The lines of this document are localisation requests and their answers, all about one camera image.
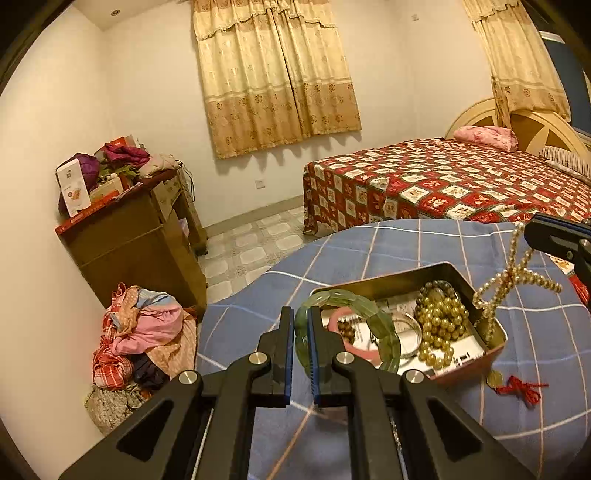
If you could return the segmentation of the red cord gold pendant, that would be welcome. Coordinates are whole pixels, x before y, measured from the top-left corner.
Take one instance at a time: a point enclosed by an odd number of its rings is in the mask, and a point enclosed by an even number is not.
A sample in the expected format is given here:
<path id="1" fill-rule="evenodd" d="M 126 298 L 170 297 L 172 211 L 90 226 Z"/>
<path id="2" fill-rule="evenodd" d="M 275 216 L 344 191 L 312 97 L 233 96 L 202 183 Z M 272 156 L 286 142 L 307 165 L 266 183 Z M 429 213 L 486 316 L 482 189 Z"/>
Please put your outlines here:
<path id="1" fill-rule="evenodd" d="M 540 403 L 542 398 L 541 390 L 549 386 L 548 383 L 525 382 L 514 375 L 505 380 L 502 373 L 497 370 L 491 370 L 487 374 L 486 384 L 498 395 L 516 396 L 528 408 L 533 408 Z"/>

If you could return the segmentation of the red patchwork bedspread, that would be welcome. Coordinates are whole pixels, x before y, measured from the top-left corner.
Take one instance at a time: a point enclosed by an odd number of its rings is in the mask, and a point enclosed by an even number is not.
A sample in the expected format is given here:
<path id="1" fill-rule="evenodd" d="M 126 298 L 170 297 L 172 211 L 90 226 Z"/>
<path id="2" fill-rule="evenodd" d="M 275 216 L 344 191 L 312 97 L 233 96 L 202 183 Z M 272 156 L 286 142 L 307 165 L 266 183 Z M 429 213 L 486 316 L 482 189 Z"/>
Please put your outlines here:
<path id="1" fill-rule="evenodd" d="M 304 167 L 304 233 L 396 219 L 502 223 L 590 215 L 590 187 L 530 153 L 415 139 Z"/>

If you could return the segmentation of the blue plaid tablecloth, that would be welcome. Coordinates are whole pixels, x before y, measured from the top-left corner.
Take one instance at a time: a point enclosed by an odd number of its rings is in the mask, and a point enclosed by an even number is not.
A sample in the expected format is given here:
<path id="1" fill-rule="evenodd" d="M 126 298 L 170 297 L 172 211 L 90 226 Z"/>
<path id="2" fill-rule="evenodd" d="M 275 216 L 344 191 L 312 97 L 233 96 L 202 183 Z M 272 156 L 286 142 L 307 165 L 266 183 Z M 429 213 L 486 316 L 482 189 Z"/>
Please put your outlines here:
<path id="1" fill-rule="evenodd" d="M 396 220 L 348 229 L 304 246 L 248 286 L 209 304 L 201 324 L 197 369 L 222 370 L 256 349 L 283 306 L 297 307 L 317 288 L 448 262 L 473 286 L 500 272 L 513 226 L 453 220 Z M 460 405 L 541 479 L 556 479 L 590 431 L 590 315 L 564 273 L 545 255 L 530 267 L 559 282 L 553 293 L 514 290 L 497 312 L 508 342 L 494 367 L 505 377 L 542 385 L 528 407 L 484 381 L 452 389 Z M 315 409 L 301 366 L 294 367 L 290 406 L 256 413 L 249 477 L 347 479 L 351 474 L 346 413 Z"/>

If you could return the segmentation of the beige curtain centre window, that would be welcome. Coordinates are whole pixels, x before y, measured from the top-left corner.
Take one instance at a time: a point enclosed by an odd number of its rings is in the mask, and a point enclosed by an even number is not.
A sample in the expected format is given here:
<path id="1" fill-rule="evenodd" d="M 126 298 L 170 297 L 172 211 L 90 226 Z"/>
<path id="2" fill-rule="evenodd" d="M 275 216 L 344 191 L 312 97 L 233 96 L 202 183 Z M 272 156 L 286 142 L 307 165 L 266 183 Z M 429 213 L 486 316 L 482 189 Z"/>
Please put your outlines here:
<path id="1" fill-rule="evenodd" d="M 214 153 L 229 159 L 362 128 L 328 1 L 195 1 Z"/>

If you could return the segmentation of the pink pillow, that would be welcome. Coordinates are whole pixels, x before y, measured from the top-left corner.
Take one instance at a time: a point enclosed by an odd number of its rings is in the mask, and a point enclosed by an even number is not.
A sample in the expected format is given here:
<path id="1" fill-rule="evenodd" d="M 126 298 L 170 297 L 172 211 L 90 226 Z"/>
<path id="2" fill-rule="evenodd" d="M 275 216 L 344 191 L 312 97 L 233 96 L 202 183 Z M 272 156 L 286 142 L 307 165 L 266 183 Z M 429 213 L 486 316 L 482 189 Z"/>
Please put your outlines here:
<path id="1" fill-rule="evenodd" d="M 463 126 L 454 131 L 453 138 L 509 153 L 518 150 L 518 139 L 514 131 L 499 126 Z"/>

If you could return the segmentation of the pile of clothes on floor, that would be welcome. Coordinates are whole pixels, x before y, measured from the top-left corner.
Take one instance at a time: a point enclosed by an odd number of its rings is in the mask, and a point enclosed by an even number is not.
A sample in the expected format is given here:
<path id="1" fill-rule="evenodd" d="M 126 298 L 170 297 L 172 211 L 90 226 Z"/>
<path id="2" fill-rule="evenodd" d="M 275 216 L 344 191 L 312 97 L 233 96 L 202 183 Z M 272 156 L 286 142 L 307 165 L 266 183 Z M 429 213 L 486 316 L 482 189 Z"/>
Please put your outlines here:
<path id="1" fill-rule="evenodd" d="M 119 284 L 102 317 L 85 409 L 106 436 L 197 357 L 204 311 L 170 294 Z"/>

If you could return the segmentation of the purple clothes pile on dresser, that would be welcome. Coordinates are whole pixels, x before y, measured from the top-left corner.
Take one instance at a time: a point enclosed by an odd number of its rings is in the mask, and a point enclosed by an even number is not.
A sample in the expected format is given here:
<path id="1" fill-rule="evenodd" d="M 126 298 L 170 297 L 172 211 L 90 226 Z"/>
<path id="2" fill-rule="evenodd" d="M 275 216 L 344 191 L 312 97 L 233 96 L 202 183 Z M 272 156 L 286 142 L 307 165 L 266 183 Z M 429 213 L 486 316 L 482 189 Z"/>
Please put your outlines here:
<path id="1" fill-rule="evenodd" d="M 70 161 L 80 164 L 85 185 L 93 189 L 115 176 L 134 185 L 167 170 L 178 170 L 182 163 L 172 155 L 151 155 L 147 150 L 129 144 L 125 137 L 105 143 L 93 155 L 76 153 Z"/>

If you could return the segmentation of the brown wooden dresser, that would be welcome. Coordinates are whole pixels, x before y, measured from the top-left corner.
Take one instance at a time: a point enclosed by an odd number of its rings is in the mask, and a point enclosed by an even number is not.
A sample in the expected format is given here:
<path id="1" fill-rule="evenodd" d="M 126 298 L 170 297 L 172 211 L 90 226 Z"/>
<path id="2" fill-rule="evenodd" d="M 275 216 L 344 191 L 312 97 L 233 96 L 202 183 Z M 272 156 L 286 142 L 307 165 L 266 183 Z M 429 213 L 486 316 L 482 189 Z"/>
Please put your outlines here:
<path id="1" fill-rule="evenodd" d="M 172 295 L 206 309 L 207 282 L 197 257 L 206 233 L 178 170 L 142 179 L 102 210 L 57 235 L 99 302 L 119 284 Z"/>

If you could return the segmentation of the red flat box on dresser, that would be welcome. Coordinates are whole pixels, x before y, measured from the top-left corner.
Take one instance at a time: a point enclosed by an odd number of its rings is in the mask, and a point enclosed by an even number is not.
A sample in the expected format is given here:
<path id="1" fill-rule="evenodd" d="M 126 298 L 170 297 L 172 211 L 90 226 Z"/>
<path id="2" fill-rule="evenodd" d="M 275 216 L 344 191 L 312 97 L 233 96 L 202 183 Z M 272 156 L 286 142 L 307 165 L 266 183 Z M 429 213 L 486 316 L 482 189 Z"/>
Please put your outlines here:
<path id="1" fill-rule="evenodd" d="M 92 203 L 89 207 L 83 209 L 73 217 L 65 220 L 63 223 L 58 225 L 55 228 L 55 233 L 57 235 L 62 235 L 65 231 L 72 228 L 74 225 L 80 223 L 82 220 L 92 216 L 96 212 L 102 210 L 107 205 L 113 203 L 119 194 L 116 191 L 109 193 L 108 195 L 102 197 L 101 199 L 97 200 L 96 202 Z"/>

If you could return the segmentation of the striped pillow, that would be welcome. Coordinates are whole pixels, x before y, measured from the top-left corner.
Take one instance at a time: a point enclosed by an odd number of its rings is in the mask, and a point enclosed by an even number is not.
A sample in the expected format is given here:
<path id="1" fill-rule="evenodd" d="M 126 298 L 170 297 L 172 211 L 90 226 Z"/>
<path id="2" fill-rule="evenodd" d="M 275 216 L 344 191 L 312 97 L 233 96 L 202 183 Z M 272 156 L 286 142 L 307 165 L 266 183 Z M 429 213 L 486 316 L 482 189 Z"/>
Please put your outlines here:
<path id="1" fill-rule="evenodd" d="M 539 157 L 553 168 L 589 185 L 590 162 L 577 154 L 554 146 L 545 146 Z"/>

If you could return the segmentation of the pink bangle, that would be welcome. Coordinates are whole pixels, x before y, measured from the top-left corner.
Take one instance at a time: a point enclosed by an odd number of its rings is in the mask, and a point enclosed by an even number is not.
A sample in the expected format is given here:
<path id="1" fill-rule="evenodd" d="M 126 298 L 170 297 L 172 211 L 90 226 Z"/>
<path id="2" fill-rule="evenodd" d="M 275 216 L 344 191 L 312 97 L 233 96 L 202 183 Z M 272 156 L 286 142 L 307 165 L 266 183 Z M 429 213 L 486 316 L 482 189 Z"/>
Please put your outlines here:
<path id="1" fill-rule="evenodd" d="M 372 332 L 365 320 L 349 307 L 332 311 L 327 326 L 329 331 L 338 333 L 346 351 L 363 358 L 375 367 L 381 364 L 377 344 L 372 341 Z"/>

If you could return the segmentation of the beige curtain side window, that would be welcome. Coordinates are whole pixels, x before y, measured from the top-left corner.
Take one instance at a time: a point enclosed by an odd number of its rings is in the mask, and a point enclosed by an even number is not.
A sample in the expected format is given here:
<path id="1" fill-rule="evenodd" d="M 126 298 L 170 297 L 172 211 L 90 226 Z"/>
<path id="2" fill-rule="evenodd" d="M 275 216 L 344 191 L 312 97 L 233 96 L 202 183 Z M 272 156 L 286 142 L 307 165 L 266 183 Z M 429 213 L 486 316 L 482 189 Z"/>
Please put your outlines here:
<path id="1" fill-rule="evenodd" d="M 490 65 L 497 113 L 511 125 L 518 110 L 571 120 L 566 91 L 535 24 L 520 1 L 464 0 Z"/>

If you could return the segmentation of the printed paper leaflet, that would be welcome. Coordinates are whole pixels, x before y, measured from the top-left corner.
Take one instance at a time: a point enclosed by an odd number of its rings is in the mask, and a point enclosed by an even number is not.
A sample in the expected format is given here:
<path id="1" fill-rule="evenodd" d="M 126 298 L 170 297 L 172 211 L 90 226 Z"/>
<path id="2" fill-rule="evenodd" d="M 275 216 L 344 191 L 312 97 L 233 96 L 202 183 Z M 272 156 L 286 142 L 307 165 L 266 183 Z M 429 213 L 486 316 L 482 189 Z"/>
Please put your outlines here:
<path id="1" fill-rule="evenodd" d="M 351 308 L 367 323 L 372 315 L 360 312 L 362 301 L 363 298 L 358 298 L 345 307 Z M 469 334 L 469 312 L 454 289 L 443 289 L 429 284 L 419 292 L 412 310 L 405 311 L 397 306 L 380 306 L 378 312 L 381 310 L 398 311 L 413 318 L 421 329 L 422 343 L 417 355 L 409 361 L 403 363 L 398 359 L 384 358 L 378 367 L 393 372 L 394 369 L 416 361 L 440 374 L 457 363 L 457 343 Z"/>

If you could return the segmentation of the cream wooden headboard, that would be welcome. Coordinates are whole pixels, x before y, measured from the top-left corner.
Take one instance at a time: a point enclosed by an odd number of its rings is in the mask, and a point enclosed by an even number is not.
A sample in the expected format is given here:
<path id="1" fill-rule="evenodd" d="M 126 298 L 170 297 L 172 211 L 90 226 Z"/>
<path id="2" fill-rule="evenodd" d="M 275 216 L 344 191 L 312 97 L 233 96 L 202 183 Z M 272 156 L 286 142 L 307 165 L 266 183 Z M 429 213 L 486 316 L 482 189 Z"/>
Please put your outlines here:
<path id="1" fill-rule="evenodd" d="M 479 101 L 462 112 L 449 128 L 446 138 L 451 139 L 456 130 L 467 125 L 500 126 L 495 100 L 489 98 Z M 538 155 L 544 147 L 553 146 L 590 162 L 590 137 L 579 134 L 556 112 L 514 111 L 510 128 L 516 134 L 521 151 Z"/>

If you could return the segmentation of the white product box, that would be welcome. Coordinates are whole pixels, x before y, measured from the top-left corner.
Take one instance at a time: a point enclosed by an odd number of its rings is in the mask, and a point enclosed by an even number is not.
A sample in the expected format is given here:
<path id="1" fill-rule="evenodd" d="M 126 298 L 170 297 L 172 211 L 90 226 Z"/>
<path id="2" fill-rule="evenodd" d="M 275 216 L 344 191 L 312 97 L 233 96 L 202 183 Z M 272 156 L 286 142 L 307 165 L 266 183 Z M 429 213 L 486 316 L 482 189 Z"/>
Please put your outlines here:
<path id="1" fill-rule="evenodd" d="M 56 169 L 57 181 L 69 217 L 74 217 L 91 206 L 80 161 L 68 160 Z"/>

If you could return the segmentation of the pink metal tin box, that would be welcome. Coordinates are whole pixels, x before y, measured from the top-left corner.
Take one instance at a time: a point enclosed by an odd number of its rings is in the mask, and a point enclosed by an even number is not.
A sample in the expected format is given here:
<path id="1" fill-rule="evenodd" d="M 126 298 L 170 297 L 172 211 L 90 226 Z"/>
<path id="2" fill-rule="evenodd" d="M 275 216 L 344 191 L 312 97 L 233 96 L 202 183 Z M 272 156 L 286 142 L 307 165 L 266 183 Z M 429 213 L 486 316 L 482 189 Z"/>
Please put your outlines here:
<path id="1" fill-rule="evenodd" d="M 383 365 L 396 355 L 400 374 L 421 370 L 445 386 L 488 373 L 508 334 L 472 303 L 476 291 L 448 262 L 318 288 L 310 304 L 346 351 Z"/>

